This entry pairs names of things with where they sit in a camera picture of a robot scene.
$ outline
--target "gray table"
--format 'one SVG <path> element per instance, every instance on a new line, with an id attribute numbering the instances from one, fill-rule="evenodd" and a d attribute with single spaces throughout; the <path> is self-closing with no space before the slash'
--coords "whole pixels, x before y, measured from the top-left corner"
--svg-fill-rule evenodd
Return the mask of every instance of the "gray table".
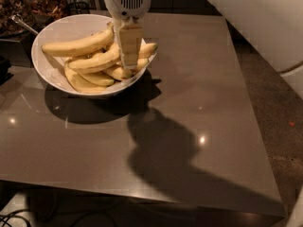
<path id="1" fill-rule="evenodd" d="M 284 217 L 224 18 L 148 14 L 144 23 L 157 58 L 113 98 L 69 96 L 33 68 L 10 69 L 0 179 L 212 209 L 204 224 L 217 210 L 234 221 L 250 213 L 245 226 Z"/>

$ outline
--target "food item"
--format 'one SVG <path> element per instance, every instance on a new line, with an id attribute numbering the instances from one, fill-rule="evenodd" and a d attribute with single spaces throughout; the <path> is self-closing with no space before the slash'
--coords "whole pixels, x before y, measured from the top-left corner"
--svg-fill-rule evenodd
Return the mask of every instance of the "food item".
<path id="1" fill-rule="evenodd" d="M 142 44 L 139 51 L 139 59 L 149 58 L 157 50 L 157 43 Z"/>
<path id="2" fill-rule="evenodd" d="M 35 24 L 35 18 L 31 13 L 27 0 L 0 0 L 0 36 L 16 35 L 26 31 L 11 20 L 11 16 L 19 14 L 22 20 L 29 26 Z"/>
<path id="3" fill-rule="evenodd" d="M 113 27 L 110 23 L 108 24 L 108 28 L 103 30 L 103 32 L 108 31 L 109 28 L 111 29 L 110 33 L 112 33 Z M 119 46 L 113 42 L 114 33 L 111 34 L 111 40 L 106 39 L 108 41 L 107 43 L 102 41 L 102 47 L 95 50 L 90 49 L 89 52 L 87 52 L 86 47 L 92 47 L 92 45 L 87 42 L 89 39 L 91 39 L 91 37 L 86 37 L 74 42 L 57 43 L 55 45 L 44 44 L 42 46 L 42 50 L 45 53 L 47 51 L 48 54 L 52 53 L 50 54 L 52 56 L 55 54 L 57 56 L 64 55 L 62 57 L 68 57 L 64 60 L 65 76 L 76 91 L 86 94 L 99 94 L 117 81 L 131 78 L 147 66 L 150 55 L 153 55 L 157 48 L 157 44 L 155 43 L 141 45 L 140 48 L 142 51 L 139 52 L 141 59 L 137 60 L 137 67 L 130 70 L 122 66 Z M 66 53 L 66 50 L 63 52 L 62 44 L 71 44 L 68 53 Z M 84 47 L 84 50 L 75 56 L 75 53 L 71 53 L 73 52 L 72 47 L 76 47 L 78 50 L 80 50 L 80 47 Z"/>
<path id="4" fill-rule="evenodd" d="M 54 57 L 77 57 L 100 50 L 113 40 L 114 25 L 109 22 L 101 32 L 76 41 L 43 44 L 42 50 Z"/>
<path id="5" fill-rule="evenodd" d="M 132 70 L 135 74 L 137 74 L 139 71 L 141 71 L 147 64 L 149 63 L 149 59 L 147 58 L 141 58 L 138 60 L 138 65 L 134 70 Z"/>
<path id="6" fill-rule="evenodd" d="M 79 73 L 84 79 L 88 80 L 99 86 L 111 86 L 115 83 L 115 80 L 103 72 L 95 73 Z"/>
<path id="7" fill-rule="evenodd" d="M 123 68 L 119 64 L 115 64 L 115 65 L 103 70 L 103 72 L 116 80 L 129 79 L 133 76 L 133 72 L 130 69 Z"/>
<path id="8" fill-rule="evenodd" d="M 54 20 L 67 16 L 66 0 L 28 0 L 32 13 L 49 16 Z"/>
<path id="9" fill-rule="evenodd" d="M 64 66 L 64 73 L 71 86 L 80 93 L 97 94 L 101 93 L 107 88 L 106 86 L 99 86 L 87 81 L 77 72 L 70 69 L 67 63 Z"/>
<path id="10" fill-rule="evenodd" d="M 69 61 L 69 68 L 79 73 L 94 73 L 111 67 L 120 61 L 119 46 L 112 43 L 105 53 L 97 52 L 91 58 L 74 58 Z"/>

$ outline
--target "floor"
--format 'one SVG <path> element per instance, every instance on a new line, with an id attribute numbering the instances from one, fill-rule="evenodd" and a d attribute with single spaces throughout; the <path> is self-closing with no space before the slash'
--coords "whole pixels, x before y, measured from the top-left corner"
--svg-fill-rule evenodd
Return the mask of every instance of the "floor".
<path id="1" fill-rule="evenodd" d="M 303 100 L 249 44 L 235 44 L 288 222 L 303 183 Z"/>
<path id="2" fill-rule="evenodd" d="M 195 212 L 184 214 L 174 210 L 172 214 L 168 209 L 160 212 L 159 206 L 137 204 L 134 199 L 123 197 L 65 191 L 56 191 L 54 195 L 52 189 L 35 189 L 17 193 L 0 217 L 23 209 L 17 216 L 29 224 L 25 225 L 25 219 L 11 218 L 8 223 L 12 227 L 194 227 Z"/>

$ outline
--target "robotic arm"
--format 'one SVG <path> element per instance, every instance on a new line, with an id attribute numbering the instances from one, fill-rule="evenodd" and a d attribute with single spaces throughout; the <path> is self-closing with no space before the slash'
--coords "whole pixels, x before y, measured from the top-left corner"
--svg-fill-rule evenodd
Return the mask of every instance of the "robotic arm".
<path id="1" fill-rule="evenodd" d="M 140 19 L 148 12 L 151 0 L 104 0 L 111 13 L 123 66 L 137 66 L 138 51 L 143 37 Z"/>

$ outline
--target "dark floor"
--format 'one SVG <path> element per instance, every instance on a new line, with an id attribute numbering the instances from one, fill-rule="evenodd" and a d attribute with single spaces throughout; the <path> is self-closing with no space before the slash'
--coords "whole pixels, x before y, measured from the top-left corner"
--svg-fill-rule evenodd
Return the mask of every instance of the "dark floor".
<path id="1" fill-rule="evenodd" d="M 249 44 L 235 44 L 235 49 L 289 216 L 303 183 L 303 100 Z"/>

